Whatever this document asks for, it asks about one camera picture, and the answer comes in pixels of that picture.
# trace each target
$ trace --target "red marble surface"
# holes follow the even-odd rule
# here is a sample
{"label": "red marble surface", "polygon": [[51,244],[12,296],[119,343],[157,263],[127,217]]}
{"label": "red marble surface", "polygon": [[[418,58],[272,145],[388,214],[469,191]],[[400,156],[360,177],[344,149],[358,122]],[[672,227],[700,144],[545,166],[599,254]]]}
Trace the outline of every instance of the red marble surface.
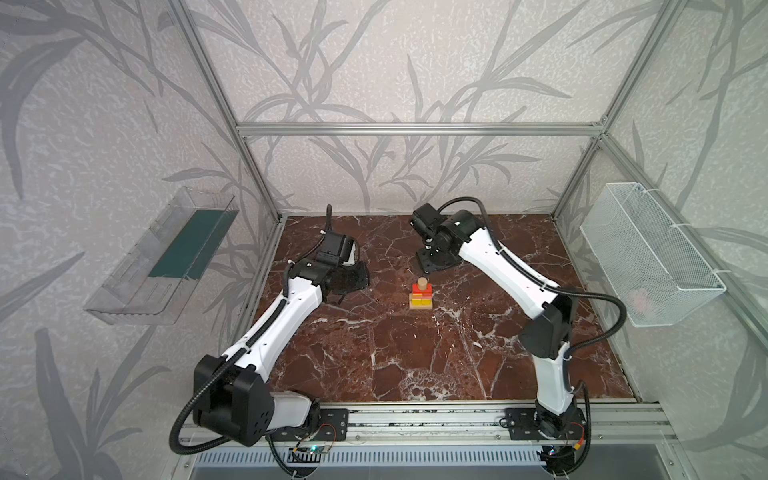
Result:
{"label": "red marble surface", "polygon": [[[435,309],[408,309],[422,246],[408,219],[333,218],[334,230],[357,239],[371,283],[340,306],[324,303],[304,321],[277,360],[272,390],[325,402],[535,398],[533,363],[517,339],[528,317],[475,266],[433,273]],[[492,223],[499,239],[540,273],[562,286],[581,286],[548,216],[494,215]],[[288,219],[256,318],[280,291],[287,259],[298,260],[323,224],[322,217]],[[574,341],[600,331],[591,306],[581,302]],[[632,396],[607,342],[575,354],[571,379],[583,379],[592,397]]]}

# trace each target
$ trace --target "mesh basket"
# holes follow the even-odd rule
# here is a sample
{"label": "mesh basket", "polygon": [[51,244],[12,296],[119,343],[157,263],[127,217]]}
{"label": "mesh basket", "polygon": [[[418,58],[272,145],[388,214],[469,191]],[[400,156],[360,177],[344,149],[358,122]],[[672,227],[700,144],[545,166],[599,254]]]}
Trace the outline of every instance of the mesh basket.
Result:
{"label": "mesh basket", "polygon": [[581,232],[635,326],[673,325],[725,291],[641,184],[606,184]]}

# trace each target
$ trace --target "block tower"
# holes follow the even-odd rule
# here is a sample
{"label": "block tower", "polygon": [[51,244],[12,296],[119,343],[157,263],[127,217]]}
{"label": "block tower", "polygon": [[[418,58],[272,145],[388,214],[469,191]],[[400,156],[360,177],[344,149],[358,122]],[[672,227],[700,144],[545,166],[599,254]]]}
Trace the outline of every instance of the block tower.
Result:
{"label": "block tower", "polygon": [[411,310],[431,310],[432,309],[432,284],[427,282],[423,276],[413,284],[412,292],[409,297],[409,308]]}

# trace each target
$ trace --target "leaf-patterned wallpaper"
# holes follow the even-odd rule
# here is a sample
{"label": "leaf-patterned wallpaper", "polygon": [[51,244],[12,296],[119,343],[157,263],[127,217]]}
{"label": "leaf-patterned wallpaper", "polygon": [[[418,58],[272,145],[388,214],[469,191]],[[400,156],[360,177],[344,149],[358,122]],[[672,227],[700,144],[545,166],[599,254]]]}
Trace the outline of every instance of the leaf-patterned wallpaper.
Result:
{"label": "leaf-patterned wallpaper", "polygon": [[[690,0],[611,129],[763,306],[766,31],[767,0]],[[605,291],[578,227],[607,181],[625,179],[601,154],[558,219],[574,265]],[[637,391],[664,406],[700,478],[765,476],[768,357],[722,300],[675,326],[627,325],[614,344]]]}
{"label": "leaf-patterned wallpaper", "polygon": [[[239,121],[597,121],[661,0],[190,0]],[[251,138],[280,208],[551,211],[584,138]]]}
{"label": "leaf-patterned wallpaper", "polygon": [[[164,2],[0,3],[0,478],[157,478],[275,227]],[[240,208],[173,326],[83,310],[180,186]]]}

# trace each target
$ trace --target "transparent plastic bin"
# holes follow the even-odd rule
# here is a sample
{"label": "transparent plastic bin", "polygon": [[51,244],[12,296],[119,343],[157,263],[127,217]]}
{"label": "transparent plastic bin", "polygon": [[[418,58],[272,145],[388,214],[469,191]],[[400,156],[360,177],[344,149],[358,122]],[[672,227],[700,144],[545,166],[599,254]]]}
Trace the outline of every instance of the transparent plastic bin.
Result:
{"label": "transparent plastic bin", "polygon": [[726,289],[641,184],[606,184],[581,232],[635,326],[674,325]]}
{"label": "transparent plastic bin", "polygon": [[[188,264],[175,264],[176,271],[172,275],[153,273],[153,268],[199,210],[220,210],[223,213],[209,220],[210,232],[205,238],[195,239],[195,248],[184,251]],[[110,324],[176,323],[200,281],[200,272],[207,268],[218,248],[222,232],[226,233],[238,211],[232,194],[197,192],[182,187],[118,267],[91,295],[84,306],[85,311]],[[173,263],[173,259],[165,260],[166,263]]]}

